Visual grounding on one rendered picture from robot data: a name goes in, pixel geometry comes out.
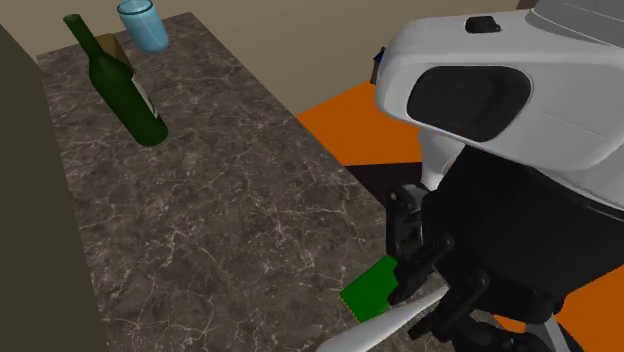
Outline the light blue drinking glass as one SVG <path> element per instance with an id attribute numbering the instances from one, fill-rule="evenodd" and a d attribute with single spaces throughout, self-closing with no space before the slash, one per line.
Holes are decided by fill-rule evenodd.
<path id="1" fill-rule="evenodd" d="M 117 13 L 138 49 L 157 54 L 169 46 L 169 36 L 152 0 L 123 0 Z"/>

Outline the tan cardboard box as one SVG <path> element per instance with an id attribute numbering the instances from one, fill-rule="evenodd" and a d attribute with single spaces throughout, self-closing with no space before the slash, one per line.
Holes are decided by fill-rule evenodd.
<path id="1" fill-rule="evenodd" d="M 135 70 L 125 54 L 125 51 L 112 33 L 96 36 L 96 40 L 107 54 L 124 63 L 133 73 L 135 73 Z"/>

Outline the dark green glass bottle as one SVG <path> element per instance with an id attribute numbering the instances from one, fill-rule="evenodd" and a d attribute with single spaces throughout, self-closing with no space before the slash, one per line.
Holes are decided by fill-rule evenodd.
<path id="1" fill-rule="evenodd" d="M 63 17 L 88 56 L 89 79 L 137 143 L 155 146 L 168 136 L 168 128 L 134 71 L 107 53 L 78 14 Z"/>

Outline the green flat block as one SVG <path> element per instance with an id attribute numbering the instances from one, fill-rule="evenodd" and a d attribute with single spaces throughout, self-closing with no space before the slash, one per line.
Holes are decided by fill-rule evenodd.
<path id="1" fill-rule="evenodd" d="M 384 256 L 340 292 L 340 298 L 359 322 L 381 315 L 390 307 L 388 296 L 398 286 L 397 261 Z"/>

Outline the white tapered utensil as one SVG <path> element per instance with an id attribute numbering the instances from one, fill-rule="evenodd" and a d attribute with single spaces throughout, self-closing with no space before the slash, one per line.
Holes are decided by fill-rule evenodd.
<path id="1" fill-rule="evenodd" d="M 368 352 L 383 342 L 418 314 L 436 304 L 447 292 L 447 286 L 406 304 L 393 308 L 323 342 L 316 352 Z"/>

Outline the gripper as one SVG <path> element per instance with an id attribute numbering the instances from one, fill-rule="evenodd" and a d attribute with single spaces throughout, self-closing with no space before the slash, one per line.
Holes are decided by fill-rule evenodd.
<path id="1" fill-rule="evenodd" d="M 534 168 L 466 147 L 428 193 L 404 184 L 386 197 L 386 254 L 397 262 L 388 303 L 411 297 L 438 261 L 451 284 L 408 330 L 412 340 L 450 340 L 473 306 L 542 323 L 568 294 L 624 265 L 624 211 Z M 434 239 L 441 234 L 454 242 Z"/>

